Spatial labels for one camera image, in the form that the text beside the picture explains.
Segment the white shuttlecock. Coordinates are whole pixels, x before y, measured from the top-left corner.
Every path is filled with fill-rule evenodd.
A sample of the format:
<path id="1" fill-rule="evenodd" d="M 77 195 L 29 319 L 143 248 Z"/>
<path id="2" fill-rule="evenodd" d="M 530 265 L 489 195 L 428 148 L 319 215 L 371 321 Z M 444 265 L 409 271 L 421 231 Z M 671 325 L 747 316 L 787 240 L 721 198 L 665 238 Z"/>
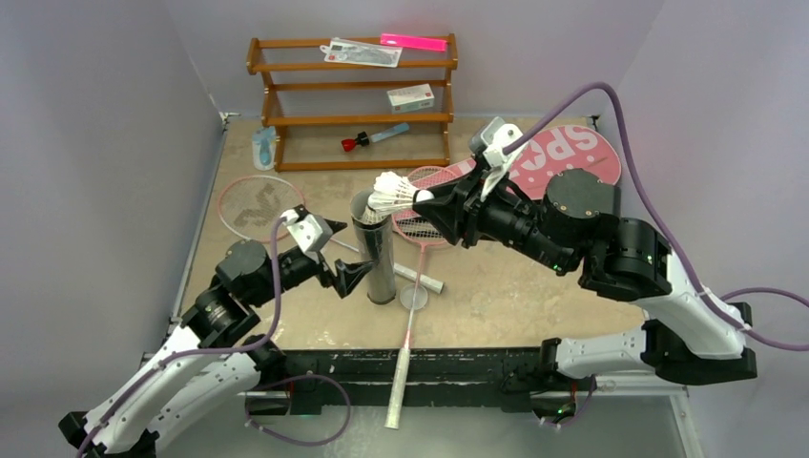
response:
<path id="1" fill-rule="evenodd" d="M 366 205 L 376 214 L 388 216 L 410 210 L 415 202 L 433 198 L 434 195 L 429 190 L 419 189 L 407 177 L 388 171 L 375 178 L 373 191 Z"/>

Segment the black shuttlecock tube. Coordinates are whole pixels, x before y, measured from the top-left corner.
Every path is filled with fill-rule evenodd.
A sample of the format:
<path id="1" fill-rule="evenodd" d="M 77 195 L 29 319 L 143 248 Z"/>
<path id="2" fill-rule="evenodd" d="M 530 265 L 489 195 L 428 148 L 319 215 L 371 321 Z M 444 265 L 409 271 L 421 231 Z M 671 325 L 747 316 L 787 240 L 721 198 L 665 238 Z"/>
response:
<path id="1" fill-rule="evenodd" d="M 396 298 L 396 274 L 393 260 L 391 216 L 371 217 L 366 214 L 372 189 L 357 193 L 350 201 L 349 211 L 358 242 L 361 260 L 370 260 L 372 269 L 364 276 L 367 297 L 377 305 Z"/>

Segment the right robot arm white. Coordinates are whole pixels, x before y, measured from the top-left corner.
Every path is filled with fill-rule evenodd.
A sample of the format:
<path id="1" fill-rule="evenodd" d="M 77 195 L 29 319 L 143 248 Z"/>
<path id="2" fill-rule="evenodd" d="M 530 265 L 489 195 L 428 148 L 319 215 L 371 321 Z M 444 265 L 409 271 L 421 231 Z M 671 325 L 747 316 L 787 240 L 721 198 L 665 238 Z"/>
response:
<path id="1" fill-rule="evenodd" d="M 751 320 L 747 304 L 698 293 L 670 242 L 651 224 L 619 214 L 620 192 L 596 175 L 572 169 L 552 177 L 530 199 L 510 180 L 490 194 L 472 172 L 415 194 L 414 211 L 451 244 L 504 244 L 559 276 L 579 273 L 596 296 L 643 309 L 628 331 L 590 339 L 542 342 L 538 381 L 549 388 L 604 372 L 645 371 L 679 385 L 754 379 L 755 352 L 719 317 Z"/>

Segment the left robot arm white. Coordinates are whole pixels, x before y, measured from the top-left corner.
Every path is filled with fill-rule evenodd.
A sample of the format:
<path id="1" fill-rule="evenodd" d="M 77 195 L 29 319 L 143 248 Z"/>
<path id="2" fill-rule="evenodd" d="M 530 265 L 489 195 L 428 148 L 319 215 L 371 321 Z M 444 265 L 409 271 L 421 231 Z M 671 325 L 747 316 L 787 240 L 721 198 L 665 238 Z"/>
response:
<path id="1" fill-rule="evenodd" d="M 343 229 L 296 207 L 274 223 L 293 246 L 242 240 L 231 245 L 207 289 L 157 353 L 115 394 L 74 411 L 59 429 L 80 457 L 154 457 L 179 433 L 226 399 L 251 389 L 317 385 L 323 376 L 297 370 L 273 341 L 257 333 L 257 308 L 280 308 L 282 295 L 310 280 L 340 297 L 371 271 L 369 260 L 329 264 L 322 248 Z"/>

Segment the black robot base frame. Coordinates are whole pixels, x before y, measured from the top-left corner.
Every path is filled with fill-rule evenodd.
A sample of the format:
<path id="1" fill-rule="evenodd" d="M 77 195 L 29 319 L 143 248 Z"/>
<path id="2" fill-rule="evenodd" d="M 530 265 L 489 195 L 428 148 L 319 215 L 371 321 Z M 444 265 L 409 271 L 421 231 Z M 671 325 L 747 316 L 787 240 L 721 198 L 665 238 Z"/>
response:
<path id="1" fill-rule="evenodd" d="M 194 421 L 239 394 L 278 397 L 271 414 L 318 415 L 325 406 L 388 406 L 403 370 L 405 407 L 494 407 L 550 420 L 579 412 L 588 393 L 658 394 L 674 389 L 650 369 L 599 370 L 586 378 L 550 368 L 550 349 L 438 348 L 286 350 L 264 347 L 204 367 L 157 414 Z"/>

